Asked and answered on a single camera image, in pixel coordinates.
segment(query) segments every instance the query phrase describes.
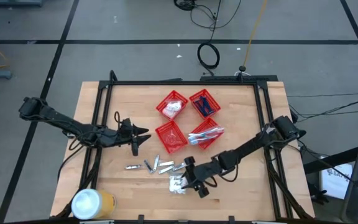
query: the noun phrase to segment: red basket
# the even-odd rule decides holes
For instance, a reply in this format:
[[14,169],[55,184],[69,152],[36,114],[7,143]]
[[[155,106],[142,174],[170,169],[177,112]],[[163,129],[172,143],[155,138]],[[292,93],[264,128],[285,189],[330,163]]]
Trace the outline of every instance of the red basket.
[[158,127],[155,132],[169,154],[187,145],[187,140],[174,121]]
[[[206,98],[206,100],[208,101],[208,104],[210,105],[211,109],[214,110],[214,113],[211,113],[207,116],[204,116],[199,109],[197,108],[197,106],[195,105],[195,101],[200,99],[200,97],[203,96]],[[209,94],[209,92],[204,89],[201,90],[199,92],[197,92],[196,94],[194,94],[193,96],[191,96],[190,98],[191,104],[194,106],[194,108],[196,108],[196,111],[198,112],[198,114],[200,114],[200,116],[204,119],[209,118],[210,116],[216,114],[216,112],[218,112],[218,110],[221,109],[221,106],[218,105],[218,103],[216,102],[216,100],[211,96],[211,94]]]
[[[169,102],[169,101],[172,101],[172,100],[180,100],[180,101],[181,101],[181,108],[180,108],[180,110],[179,110],[172,118],[170,118],[170,117],[168,117],[167,115],[165,115],[165,114],[162,112],[162,110],[164,110],[164,108],[167,106],[168,102]],[[183,109],[185,109],[185,106],[186,106],[187,102],[188,102],[188,100],[187,100],[184,96],[182,96],[181,94],[179,94],[177,91],[172,90],[172,92],[170,92],[170,93],[168,94],[168,96],[165,97],[165,98],[161,101],[161,103],[155,107],[155,109],[158,110],[158,111],[159,111],[164,117],[166,117],[167,119],[173,120],[173,119],[175,119],[175,118],[178,116],[178,114],[179,114]]]
[[[218,124],[212,119],[207,118],[204,122],[202,122],[197,128],[191,131],[191,133],[200,133],[204,130],[207,130],[209,128],[213,128],[218,126]],[[206,149],[212,142],[214,142],[217,138],[219,138],[223,133],[218,134],[218,136],[214,139],[207,140],[205,142],[202,142],[201,144],[198,144],[198,146],[202,149]]]

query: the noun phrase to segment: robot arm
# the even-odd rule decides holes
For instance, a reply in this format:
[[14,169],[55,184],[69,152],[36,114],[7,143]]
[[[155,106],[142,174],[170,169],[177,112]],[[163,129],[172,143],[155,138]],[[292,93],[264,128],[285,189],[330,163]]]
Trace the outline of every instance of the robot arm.
[[[195,191],[198,191],[199,196],[203,198],[209,194],[205,184],[210,187],[217,187],[217,183],[213,177],[214,175],[223,178],[223,176],[236,169],[242,158],[261,147],[281,150],[289,142],[302,137],[304,134],[305,132],[296,128],[287,116],[281,116],[267,124],[260,133],[256,134],[254,138],[239,146],[237,149],[224,151],[213,156],[211,162],[195,166],[194,158],[187,157],[185,159],[186,172],[183,174],[183,177],[186,178],[188,184],[182,188],[193,188]],[[285,187],[285,184],[281,181],[280,176],[275,171],[272,161],[268,161],[267,167],[269,176],[272,177],[278,187],[282,190],[283,195],[288,199],[297,215],[300,218],[312,219],[312,217],[302,209],[298,202],[296,202],[291,192]],[[214,184],[207,182],[207,179],[212,179]]]
[[113,147],[123,144],[132,145],[132,154],[138,155],[139,146],[151,135],[139,136],[149,130],[131,125],[129,118],[119,122],[119,129],[112,130],[107,127],[82,124],[61,114],[40,98],[24,98],[20,117],[26,121],[45,122],[63,130],[66,135],[73,134],[79,142],[87,147]]

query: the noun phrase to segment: black cable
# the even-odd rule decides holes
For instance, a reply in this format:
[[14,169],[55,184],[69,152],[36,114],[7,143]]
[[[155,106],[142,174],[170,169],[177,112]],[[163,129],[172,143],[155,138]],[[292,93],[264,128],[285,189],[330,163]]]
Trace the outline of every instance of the black cable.
[[[216,20],[218,19],[218,16],[219,16],[219,10],[221,8],[221,2],[222,2],[222,0],[219,0],[218,10],[216,11]],[[214,28],[213,28],[211,38],[209,39],[209,41],[200,44],[200,46],[198,46],[198,49],[197,49],[198,61],[200,61],[200,64],[209,72],[209,74],[211,74],[211,76],[215,76],[215,74],[211,71],[211,69],[215,69],[216,67],[218,67],[219,62],[221,60],[221,54],[219,53],[219,50],[213,44],[211,44],[211,41],[212,41],[212,39],[214,37],[215,29],[216,29],[216,22],[214,22]],[[200,53],[201,53],[201,49],[204,46],[211,47],[212,50],[214,51],[214,53],[216,54],[216,62],[213,65],[208,65],[207,63],[205,63],[201,59],[201,54]]]
[[[236,8],[236,10],[234,11],[233,16],[232,16],[224,25],[215,27],[215,29],[220,29],[220,28],[222,28],[222,27],[225,27],[225,26],[227,26],[227,25],[233,20],[234,16],[237,14],[237,11],[238,11],[239,8],[240,8],[241,1],[242,1],[242,0],[239,1],[239,4],[237,5],[237,8]],[[207,16],[208,16],[210,19],[214,18],[214,19],[212,19],[212,20],[213,20],[213,23],[207,27],[207,26],[203,26],[203,25],[201,25],[201,24],[195,22],[194,19],[193,19],[193,10],[191,10],[191,12],[190,12],[190,20],[191,20],[194,24],[196,24],[197,26],[202,27],[202,28],[206,28],[206,29],[209,29],[210,31],[212,31],[212,30],[211,30],[212,25],[214,25],[214,24],[217,23],[218,18],[216,18],[216,17],[214,16],[214,14],[212,13],[212,11],[211,11],[208,7],[206,7],[206,6],[204,6],[204,5],[197,5],[197,4],[196,4],[194,9],[200,9],[199,6],[205,7],[205,8],[207,8],[207,9],[210,11],[210,13],[211,13],[212,16],[209,16],[208,13],[206,13],[206,12],[204,12],[204,13],[206,13]]]
[[335,114],[346,114],[346,113],[358,113],[358,111],[350,111],[350,112],[343,112],[343,113],[333,113],[333,112],[335,112],[335,111],[338,111],[338,110],[347,108],[348,106],[353,106],[353,105],[356,105],[356,104],[358,104],[358,101],[355,101],[355,102],[353,102],[353,103],[349,103],[349,104],[344,105],[344,106],[339,106],[339,107],[333,108],[333,109],[331,109],[331,110],[327,110],[327,111],[322,112],[322,113],[320,113],[320,114],[314,114],[314,115],[312,115],[312,116],[307,116],[307,117],[303,117],[303,115],[301,115],[301,113],[297,112],[297,111],[294,109],[294,107],[291,106],[291,108],[293,108],[293,109],[298,113],[298,115],[300,115],[300,116],[302,116],[302,117],[304,118],[304,119],[298,121],[298,123],[299,123],[299,122],[303,122],[303,121],[306,121],[306,120],[308,120],[308,119],[310,119],[310,118],[315,118],[315,117],[321,116],[321,115],[335,115]]
[[227,181],[227,182],[234,182],[235,180],[237,180],[237,176],[239,175],[239,164],[237,163],[236,165],[236,175],[234,176],[234,178],[232,180],[228,180],[226,178],[224,178],[222,175],[219,175],[223,180]]
[[353,181],[351,178],[349,178],[348,176],[346,176],[345,174],[343,174],[341,171],[337,170],[334,166],[332,166],[331,164],[328,164],[327,162],[321,160],[320,158],[318,158],[317,156],[315,156],[313,153],[310,153],[309,148],[306,146],[306,144],[304,144],[302,141],[298,140],[299,142],[301,142],[304,147],[306,152],[308,152],[311,156],[313,156],[315,159],[317,159],[317,161],[321,162],[322,164],[330,167],[331,169],[335,170],[338,174],[341,174],[343,178],[347,179],[349,182],[351,182],[353,185],[355,185],[358,188],[358,184],[356,184],[355,181]]
[[288,95],[287,97],[305,97],[305,98],[311,98],[311,97],[322,97],[322,96],[354,96],[354,95],[358,95],[358,93],[341,93],[341,94],[330,94],[330,95],[304,95],[304,96],[300,96],[300,95]]
[[71,159],[77,152],[79,152],[84,146],[81,146],[79,149],[77,149],[75,152],[73,152],[71,155],[69,155],[60,165],[59,171],[57,172],[57,181],[59,181],[60,172],[62,171],[63,166],[66,164],[66,162]]
[[[289,105],[291,109],[294,110],[296,115],[301,116],[302,118],[308,118],[307,116],[313,116],[318,114],[301,114],[299,111],[297,111],[292,105]],[[348,111],[348,112],[338,112],[338,113],[329,113],[329,114],[322,114],[324,116],[331,116],[331,115],[339,115],[339,114],[351,114],[351,113],[358,113],[358,111]]]
[[[348,111],[348,112],[338,112],[338,113],[329,113],[329,114],[323,114],[325,116],[330,116],[330,115],[339,115],[339,114],[350,114],[350,113],[358,113],[358,111]],[[299,114],[299,115],[316,115],[316,114]]]
[[218,183],[216,182],[215,177],[211,177],[211,179],[214,181],[214,184],[211,184],[211,183],[207,182],[206,180],[204,180],[204,183],[210,187],[217,187]]

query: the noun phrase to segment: floor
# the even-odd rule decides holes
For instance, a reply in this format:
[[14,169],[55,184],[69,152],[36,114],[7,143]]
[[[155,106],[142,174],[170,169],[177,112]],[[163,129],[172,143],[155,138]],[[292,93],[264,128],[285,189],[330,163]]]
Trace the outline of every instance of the floor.
[[[216,11],[218,0],[198,4]],[[237,4],[222,0],[219,20],[227,21]],[[221,54],[216,75],[238,71],[261,6],[262,1],[243,0],[232,22],[216,30]],[[194,19],[209,23],[202,12]],[[0,50],[13,73],[11,80],[0,80],[0,222],[49,216],[67,143],[57,129],[38,124],[26,148],[34,127],[19,119],[25,96],[47,96],[50,105],[73,116],[81,82],[105,80],[110,69],[119,80],[199,80],[205,70],[196,49],[210,35],[191,23],[189,12],[165,0],[48,0],[43,7],[0,7]],[[214,61],[210,53],[201,51],[206,63]],[[289,96],[358,93],[358,0],[268,1],[247,72],[277,75]],[[358,95],[288,100],[299,112],[313,114],[357,101]],[[358,104],[344,109],[355,110]],[[298,127],[307,130],[305,143],[316,152],[358,146],[358,113],[319,116]],[[11,177],[18,161],[24,166],[20,176],[16,169],[15,185]],[[329,207],[316,206],[316,214],[330,215]]]

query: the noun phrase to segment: wooden tabletop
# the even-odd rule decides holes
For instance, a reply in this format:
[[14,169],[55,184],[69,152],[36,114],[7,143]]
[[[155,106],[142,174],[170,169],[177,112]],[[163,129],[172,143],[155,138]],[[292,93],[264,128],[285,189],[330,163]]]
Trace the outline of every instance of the wooden tabletop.
[[[98,82],[84,82],[78,99],[74,118],[82,123],[92,119]],[[164,118],[155,107],[172,90],[185,97],[206,88],[221,105],[221,110],[213,119],[222,127],[224,134],[205,151],[197,146],[187,145],[182,150],[168,154],[155,133],[155,128],[165,124]],[[269,82],[269,95],[274,117],[290,117],[288,101],[282,82]],[[98,122],[103,112],[104,93]],[[117,128],[114,112],[121,119],[130,118],[138,127],[149,128],[152,137],[139,148],[139,156],[134,157],[130,146],[103,149],[97,189],[114,194],[117,199],[112,219],[135,220],[139,214],[146,220],[227,220],[234,215],[236,220],[274,220],[272,198],[263,150],[259,149],[245,157],[239,164],[239,174],[235,182],[225,182],[216,178],[217,188],[209,188],[210,194],[199,198],[198,193],[188,189],[185,195],[172,194],[168,188],[168,174],[150,174],[148,170],[125,170],[130,164],[143,164],[147,159],[153,166],[157,154],[164,161],[183,162],[194,156],[196,163],[209,162],[210,157],[224,150],[235,149],[260,131],[254,90],[251,86],[187,86],[187,85],[116,85],[112,89],[111,104],[107,125]],[[185,136],[197,127],[203,119],[195,109],[187,107],[175,121]],[[65,157],[72,151],[67,150]],[[78,189],[85,150],[71,159],[62,169],[53,201],[51,215],[56,215],[70,201]],[[299,204],[314,216],[300,153],[291,147],[282,151],[283,165],[290,192]],[[281,214],[285,217],[282,194],[277,188]]]

